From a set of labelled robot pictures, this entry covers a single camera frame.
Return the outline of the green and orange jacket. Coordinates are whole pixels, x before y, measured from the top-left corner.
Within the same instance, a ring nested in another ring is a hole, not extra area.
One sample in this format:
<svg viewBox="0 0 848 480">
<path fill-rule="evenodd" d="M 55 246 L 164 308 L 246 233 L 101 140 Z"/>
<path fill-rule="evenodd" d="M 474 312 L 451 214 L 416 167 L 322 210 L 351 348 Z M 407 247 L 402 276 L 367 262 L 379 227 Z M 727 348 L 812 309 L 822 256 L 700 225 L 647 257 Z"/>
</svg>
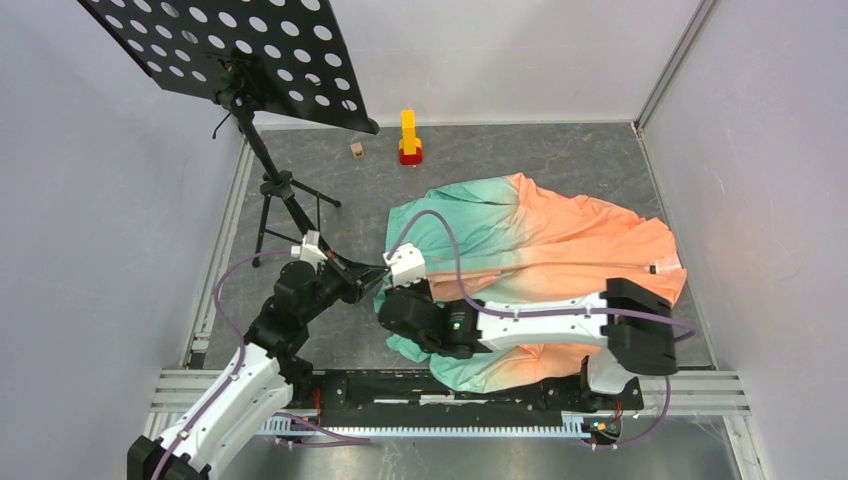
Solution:
<svg viewBox="0 0 848 480">
<path fill-rule="evenodd" d="M 559 195 L 521 173 L 443 186 L 394 207 L 386 252 L 405 243 L 421 251 L 424 281 L 450 299 L 488 288 L 582 294 L 623 278 L 672 310 L 686 281 L 661 220 L 586 195 Z"/>
</svg>

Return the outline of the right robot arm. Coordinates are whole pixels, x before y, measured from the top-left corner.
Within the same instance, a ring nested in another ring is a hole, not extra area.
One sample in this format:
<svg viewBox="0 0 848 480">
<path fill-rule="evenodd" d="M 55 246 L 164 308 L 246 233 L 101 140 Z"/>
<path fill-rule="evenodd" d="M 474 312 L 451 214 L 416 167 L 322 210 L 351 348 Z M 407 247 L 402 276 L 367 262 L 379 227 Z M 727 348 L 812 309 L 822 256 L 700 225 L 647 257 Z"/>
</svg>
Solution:
<svg viewBox="0 0 848 480">
<path fill-rule="evenodd" d="M 582 294 L 488 288 L 456 299 L 422 281 L 386 290 L 376 310 L 392 349 L 461 392 L 581 374 L 580 400 L 602 408 L 633 377 L 678 370 L 669 301 L 623 278 Z"/>
</svg>

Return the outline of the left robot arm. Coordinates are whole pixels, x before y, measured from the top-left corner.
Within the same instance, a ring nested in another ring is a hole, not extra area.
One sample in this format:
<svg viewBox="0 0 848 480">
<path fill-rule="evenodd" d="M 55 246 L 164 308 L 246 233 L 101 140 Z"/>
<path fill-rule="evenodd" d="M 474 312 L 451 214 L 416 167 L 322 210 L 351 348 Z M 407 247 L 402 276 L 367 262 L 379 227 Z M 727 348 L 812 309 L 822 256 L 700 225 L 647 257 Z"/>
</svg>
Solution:
<svg viewBox="0 0 848 480">
<path fill-rule="evenodd" d="M 312 365 L 297 355 L 309 322 L 360 301 L 387 272 L 331 252 L 286 263 L 224 372 L 175 424 L 129 447 L 127 478 L 219 478 L 274 413 L 312 399 Z"/>
</svg>

